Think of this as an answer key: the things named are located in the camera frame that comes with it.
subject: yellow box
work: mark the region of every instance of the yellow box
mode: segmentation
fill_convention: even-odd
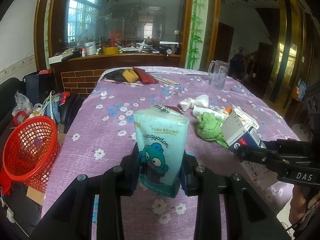
[[[130,68],[127,68],[122,75],[129,83],[135,83],[139,76]]]
[[[114,55],[118,53],[118,47],[104,47],[104,55]]]

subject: glass mug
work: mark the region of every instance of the glass mug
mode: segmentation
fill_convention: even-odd
[[[224,83],[226,82],[227,74],[229,71],[230,64],[220,61],[213,60],[209,65],[208,75],[209,84],[213,85],[216,89],[223,90]]]

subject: purple tablecloth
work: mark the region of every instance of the purple tablecloth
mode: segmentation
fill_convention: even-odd
[[[119,165],[122,157],[131,153],[136,140],[133,112],[154,104],[177,106],[185,98],[207,94],[212,109],[234,104],[256,118],[260,126],[258,134],[264,140],[298,139],[275,111],[232,78],[227,79],[224,90],[216,90],[208,84],[207,76],[159,75],[181,85],[170,86],[161,82],[144,86],[98,83],[80,108],[55,161],[42,215],[78,174],[97,176]],[[191,109],[185,115],[190,118],[186,152],[194,154],[199,164],[217,174],[230,176],[238,172],[249,181],[240,162],[228,149],[196,135],[197,120]],[[265,191],[257,186],[254,188],[274,212],[280,211],[292,195],[292,185],[282,182]],[[193,239],[196,207],[197,197],[186,197],[182,189],[172,199],[160,196],[139,183],[132,197],[122,197],[125,239]],[[224,221],[224,210],[221,214]],[[222,232],[226,239],[225,227]],[[96,238],[94,227],[92,238]]]

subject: blue snack bag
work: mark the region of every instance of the blue snack bag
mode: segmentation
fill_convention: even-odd
[[[140,157],[140,182],[161,195],[175,197],[189,119],[167,106],[155,105],[134,114]]]

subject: green towel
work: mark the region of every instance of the green towel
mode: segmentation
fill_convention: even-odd
[[[206,141],[216,141],[222,147],[229,148],[220,129],[223,122],[221,117],[215,117],[214,113],[204,112],[197,116],[199,124],[197,134]]]

